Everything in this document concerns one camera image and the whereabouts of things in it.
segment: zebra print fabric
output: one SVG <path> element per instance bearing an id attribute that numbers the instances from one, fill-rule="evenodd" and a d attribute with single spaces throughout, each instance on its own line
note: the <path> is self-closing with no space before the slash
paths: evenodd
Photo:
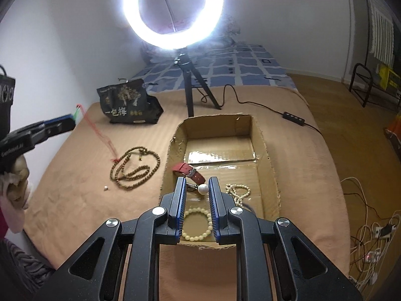
<path id="1" fill-rule="evenodd" d="M 0 240 L 0 254 L 7 257 L 11 270 L 18 276 L 26 289 L 35 294 L 55 272 L 53 268 L 26 254 L 7 239 Z"/>

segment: brown bead necklace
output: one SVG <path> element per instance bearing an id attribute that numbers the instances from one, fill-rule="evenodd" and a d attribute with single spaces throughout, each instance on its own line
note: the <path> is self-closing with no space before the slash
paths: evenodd
<path id="1" fill-rule="evenodd" d="M 140 161 L 142 160 L 142 156 L 144 156 L 144 155 L 153 155 L 155 157 L 157 164 L 153 168 L 152 171 L 150 170 L 149 165 L 141 165 L 141 166 L 137 167 L 136 169 L 134 169 L 133 171 L 131 171 L 127 174 L 125 173 L 125 165 L 130 160 L 131 155 L 133 155 L 134 150 L 136 150 L 136 149 L 139 150 L 139 160 Z M 114 169 L 116 168 L 116 166 L 119 163 L 121 163 L 121 161 L 123 161 L 123 163 L 117 168 L 116 172 L 114 173 Z M 152 177 L 152 175 L 155 174 L 155 172 L 157 171 L 157 169 L 159 167 L 160 167 L 160 157 L 159 157 L 159 155 L 157 155 L 157 153 L 155 153 L 154 151 L 151 151 L 143 146 L 137 146 L 137 147 L 127 150 L 123 156 L 121 156 L 119 159 L 117 159 L 114 162 L 112 169 L 110 170 L 110 179 L 112 181 L 115 181 L 116 184 L 120 188 L 123 188 L 125 190 L 132 190 L 132 189 L 139 187 L 140 185 L 145 183 L 147 180 L 149 180 Z M 142 170 L 145 170 L 145 171 L 143 173 L 137 174 L 139 171 L 142 171 Z M 135 181 L 138 179 L 141 179 L 141 180 L 138 182 L 135 182 L 132 185 L 125 185 L 121 182 L 121 181 Z"/>

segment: red watch strap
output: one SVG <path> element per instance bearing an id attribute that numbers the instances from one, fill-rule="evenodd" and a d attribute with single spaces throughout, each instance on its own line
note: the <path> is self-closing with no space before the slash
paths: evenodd
<path id="1" fill-rule="evenodd" d="M 194 167 L 187 163 L 175 164 L 172 170 L 191 178 L 197 185 L 201 185 L 206 182 L 205 178 Z"/>

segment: white bead necklace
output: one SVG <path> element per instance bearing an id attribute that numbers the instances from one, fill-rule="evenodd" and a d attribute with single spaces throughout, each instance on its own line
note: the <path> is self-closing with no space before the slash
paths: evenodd
<path id="1" fill-rule="evenodd" d="M 247 192 L 244 195 L 238 195 L 237 190 L 235 188 L 246 189 Z M 242 199 L 248 197 L 251 194 L 251 190 L 246 185 L 232 185 L 231 183 L 228 183 L 226 184 L 226 193 L 233 196 L 236 206 L 243 207 Z"/>
<path id="2" fill-rule="evenodd" d="M 184 230 L 182 230 L 182 237 L 185 238 L 187 241 L 202 241 L 204 238 L 209 236 L 212 233 L 213 230 L 213 223 L 212 223 L 212 215 L 210 214 L 209 210 L 205 208 L 190 208 L 184 213 L 184 219 L 187 217 L 189 214 L 194 214 L 194 213 L 202 213 L 207 217 L 207 221 L 209 222 L 209 226 L 207 227 L 207 230 L 205 233 L 199 235 L 199 236 L 189 236 Z"/>

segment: black bag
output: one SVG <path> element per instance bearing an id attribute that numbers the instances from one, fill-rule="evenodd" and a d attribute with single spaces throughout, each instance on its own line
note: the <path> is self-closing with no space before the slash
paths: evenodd
<path id="1" fill-rule="evenodd" d="M 10 132 L 10 111 L 13 105 L 15 79 L 7 77 L 5 69 L 0 65 L 4 74 L 0 74 L 0 140 Z"/>
<path id="2" fill-rule="evenodd" d="M 155 96 L 149 96 L 142 79 L 97 89 L 100 107 L 110 123 L 157 123 L 163 113 Z"/>

